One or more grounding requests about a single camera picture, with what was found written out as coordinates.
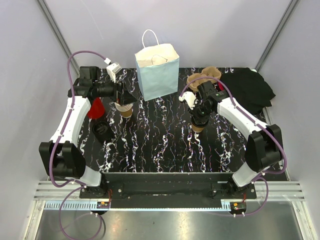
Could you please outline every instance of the paper bag handle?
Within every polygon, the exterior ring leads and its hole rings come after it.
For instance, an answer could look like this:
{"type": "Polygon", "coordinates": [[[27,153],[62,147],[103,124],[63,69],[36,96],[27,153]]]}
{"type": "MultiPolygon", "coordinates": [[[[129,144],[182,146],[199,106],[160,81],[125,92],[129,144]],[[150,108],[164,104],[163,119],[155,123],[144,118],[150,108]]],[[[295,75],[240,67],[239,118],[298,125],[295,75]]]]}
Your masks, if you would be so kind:
{"type": "Polygon", "coordinates": [[[156,43],[159,45],[159,41],[158,41],[158,38],[157,38],[157,35],[155,34],[155,32],[152,31],[151,29],[147,29],[147,30],[144,31],[144,33],[143,33],[143,35],[142,35],[142,45],[143,45],[143,48],[146,47],[146,46],[145,46],[145,43],[144,43],[144,37],[145,37],[146,32],[148,32],[148,31],[150,31],[150,32],[153,33],[153,35],[155,36],[155,39],[156,39],[156,43]]]}

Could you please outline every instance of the brown paper cup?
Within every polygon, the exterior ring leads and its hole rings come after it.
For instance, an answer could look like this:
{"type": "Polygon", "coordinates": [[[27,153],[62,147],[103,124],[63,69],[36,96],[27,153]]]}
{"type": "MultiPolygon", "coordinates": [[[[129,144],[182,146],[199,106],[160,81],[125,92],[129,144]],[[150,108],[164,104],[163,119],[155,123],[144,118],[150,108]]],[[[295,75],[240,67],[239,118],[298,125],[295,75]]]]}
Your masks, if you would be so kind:
{"type": "Polygon", "coordinates": [[[204,127],[197,127],[197,126],[193,125],[192,123],[191,123],[191,126],[192,126],[192,130],[193,130],[195,133],[201,133],[202,130],[204,129],[204,127]]]}
{"type": "Polygon", "coordinates": [[[115,108],[120,112],[121,116],[124,118],[130,118],[132,116],[132,106],[133,104],[126,104],[123,106],[120,106],[119,104],[115,103],[115,108]]]}

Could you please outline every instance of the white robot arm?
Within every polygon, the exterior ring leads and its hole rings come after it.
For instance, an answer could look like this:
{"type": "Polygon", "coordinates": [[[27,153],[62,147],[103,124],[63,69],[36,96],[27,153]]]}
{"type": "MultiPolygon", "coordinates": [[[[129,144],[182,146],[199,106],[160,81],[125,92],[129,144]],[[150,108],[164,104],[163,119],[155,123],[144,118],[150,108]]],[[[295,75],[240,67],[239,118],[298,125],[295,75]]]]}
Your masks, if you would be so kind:
{"type": "Polygon", "coordinates": [[[208,124],[210,114],[216,112],[228,119],[247,140],[246,162],[232,175],[232,187],[235,191],[250,184],[262,171],[282,159],[276,144],[257,126],[265,128],[282,146],[281,130],[277,125],[268,126],[257,119],[240,106],[236,99],[233,98],[232,102],[225,90],[217,91],[210,81],[202,83],[198,90],[201,99],[197,99],[192,92],[185,92],[179,97],[181,102],[187,102],[189,106],[192,124],[203,128],[208,124]]]}

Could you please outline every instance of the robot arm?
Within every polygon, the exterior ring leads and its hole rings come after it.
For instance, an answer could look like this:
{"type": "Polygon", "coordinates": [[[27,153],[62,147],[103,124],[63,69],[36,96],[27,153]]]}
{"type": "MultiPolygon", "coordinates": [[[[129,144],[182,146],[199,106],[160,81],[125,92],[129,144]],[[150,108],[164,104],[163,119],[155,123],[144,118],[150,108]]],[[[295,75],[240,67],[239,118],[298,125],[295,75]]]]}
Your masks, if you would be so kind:
{"type": "Polygon", "coordinates": [[[75,95],[73,108],[71,108],[72,94],[69,90],[66,110],[57,130],[49,142],[42,142],[39,146],[39,153],[48,176],[50,175],[50,156],[54,144],[58,142],[53,158],[53,175],[64,179],[78,179],[88,186],[87,191],[94,188],[94,192],[98,195],[99,193],[104,195],[107,192],[105,176],[86,166],[86,160],[77,145],[83,121],[96,98],[110,97],[113,102],[121,106],[136,101],[136,98],[126,90],[125,84],[116,81],[116,74],[120,69],[118,63],[112,63],[107,67],[110,80],[99,82],[101,70],[98,67],[80,67],[80,77],[73,86],[75,95]]]}
{"type": "Polygon", "coordinates": [[[263,170],[268,169],[282,159],[279,148],[262,131],[257,124],[270,132],[282,146],[282,134],[277,125],[268,126],[260,121],[242,106],[235,99],[236,106],[232,103],[228,93],[217,91],[210,81],[202,83],[199,87],[199,99],[192,92],[185,92],[179,97],[181,102],[187,102],[191,113],[191,122],[196,127],[203,128],[209,122],[209,116],[215,112],[228,119],[247,140],[245,151],[245,163],[232,175],[229,181],[229,192],[238,192],[245,188],[263,170]]]}

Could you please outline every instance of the black marble table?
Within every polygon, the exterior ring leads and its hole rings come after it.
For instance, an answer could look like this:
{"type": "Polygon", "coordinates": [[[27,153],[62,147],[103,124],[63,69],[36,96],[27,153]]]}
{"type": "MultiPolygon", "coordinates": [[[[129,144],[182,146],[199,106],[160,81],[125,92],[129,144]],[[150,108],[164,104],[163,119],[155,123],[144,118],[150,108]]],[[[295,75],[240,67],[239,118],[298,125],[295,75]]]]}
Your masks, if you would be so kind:
{"type": "MultiPolygon", "coordinates": [[[[86,117],[79,136],[78,148],[87,165],[101,172],[235,172],[245,162],[246,140],[224,117],[212,114],[201,133],[191,128],[186,104],[179,93],[187,77],[202,68],[180,68],[178,92],[144,101],[137,72],[126,68],[119,75],[128,91],[138,101],[133,104],[131,118],[123,118],[109,98],[103,99],[110,127],[115,133],[111,142],[99,143],[90,130],[86,117]]],[[[220,68],[222,74],[237,68],[220,68]]],[[[257,114],[265,120],[263,113],[257,114]]],[[[279,165],[272,167],[279,170],[279,165]]],[[[283,175],[277,179],[285,180],[283,175]]]]}

